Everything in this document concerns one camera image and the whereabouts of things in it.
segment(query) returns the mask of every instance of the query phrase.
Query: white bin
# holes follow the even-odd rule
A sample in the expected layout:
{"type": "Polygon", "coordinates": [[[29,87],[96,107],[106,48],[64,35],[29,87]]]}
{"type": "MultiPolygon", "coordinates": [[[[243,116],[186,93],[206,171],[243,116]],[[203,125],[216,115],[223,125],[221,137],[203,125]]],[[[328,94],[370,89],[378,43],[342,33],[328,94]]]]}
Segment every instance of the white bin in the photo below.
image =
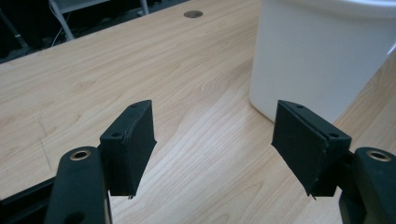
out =
{"type": "Polygon", "coordinates": [[[281,99],[334,122],[395,42],[396,0],[262,0],[250,101],[271,120],[281,99]]]}

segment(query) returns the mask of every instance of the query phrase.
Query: wood grain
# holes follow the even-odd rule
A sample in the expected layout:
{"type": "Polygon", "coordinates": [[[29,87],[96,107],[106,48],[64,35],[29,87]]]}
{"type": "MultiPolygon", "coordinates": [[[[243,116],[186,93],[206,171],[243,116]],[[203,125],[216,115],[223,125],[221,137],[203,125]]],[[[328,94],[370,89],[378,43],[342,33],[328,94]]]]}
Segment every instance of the wood grain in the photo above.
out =
{"type": "MultiPolygon", "coordinates": [[[[341,223],[338,193],[316,201],[270,146],[248,99],[259,0],[191,0],[0,65],[0,197],[97,146],[135,102],[153,101],[158,145],[115,223],[341,223]],[[204,16],[184,18],[187,10],[204,16]]],[[[396,153],[396,54],[335,122],[352,148],[396,153]]]]}

